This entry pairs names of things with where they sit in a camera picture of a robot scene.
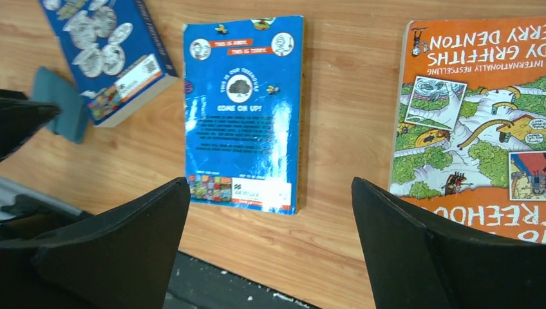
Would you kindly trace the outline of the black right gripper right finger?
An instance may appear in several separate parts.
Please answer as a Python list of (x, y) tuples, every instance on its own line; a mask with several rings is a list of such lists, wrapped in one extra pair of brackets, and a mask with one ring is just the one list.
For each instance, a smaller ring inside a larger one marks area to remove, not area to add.
[(377, 308), (544, 308), (545, 246), (456, 223), (360, 177), (352, 208)]

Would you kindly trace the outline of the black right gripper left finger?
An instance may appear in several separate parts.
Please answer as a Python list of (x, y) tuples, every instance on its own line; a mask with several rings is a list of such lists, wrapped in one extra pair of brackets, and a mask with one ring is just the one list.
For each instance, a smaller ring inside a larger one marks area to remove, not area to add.
[(1, 307), (163, 307), (189, 200), (178, 177), (92, 215), (2, 181)]

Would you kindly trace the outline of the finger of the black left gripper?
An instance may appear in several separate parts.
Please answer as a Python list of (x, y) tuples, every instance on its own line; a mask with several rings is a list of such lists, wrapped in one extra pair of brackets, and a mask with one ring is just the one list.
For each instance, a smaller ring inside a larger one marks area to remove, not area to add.
[(1, 160), (61, 114), (59, 106), (30, 100), (23, 92), (1, 90)]

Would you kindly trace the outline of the dark blue treehouse book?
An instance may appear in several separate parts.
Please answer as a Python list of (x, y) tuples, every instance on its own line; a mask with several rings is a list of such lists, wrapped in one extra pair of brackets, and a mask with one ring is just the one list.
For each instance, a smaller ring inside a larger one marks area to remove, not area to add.
[(179, 75), (144, 1), (39, 1), (95, 127), (115, 127)]

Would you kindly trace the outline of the orange treehouse book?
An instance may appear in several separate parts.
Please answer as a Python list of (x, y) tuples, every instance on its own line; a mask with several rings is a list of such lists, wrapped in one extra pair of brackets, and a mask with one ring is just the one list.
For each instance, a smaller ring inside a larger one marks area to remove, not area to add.
[(545, 243), (544, 17), (408, 23), (388, 191)]

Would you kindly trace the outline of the light blue treehouse book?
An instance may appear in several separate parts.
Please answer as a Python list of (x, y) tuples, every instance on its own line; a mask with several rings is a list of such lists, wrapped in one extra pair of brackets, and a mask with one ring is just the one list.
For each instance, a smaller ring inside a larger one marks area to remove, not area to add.
[(193, 203), (299, 211), (305, 36), (301, 15), (184, 26)]

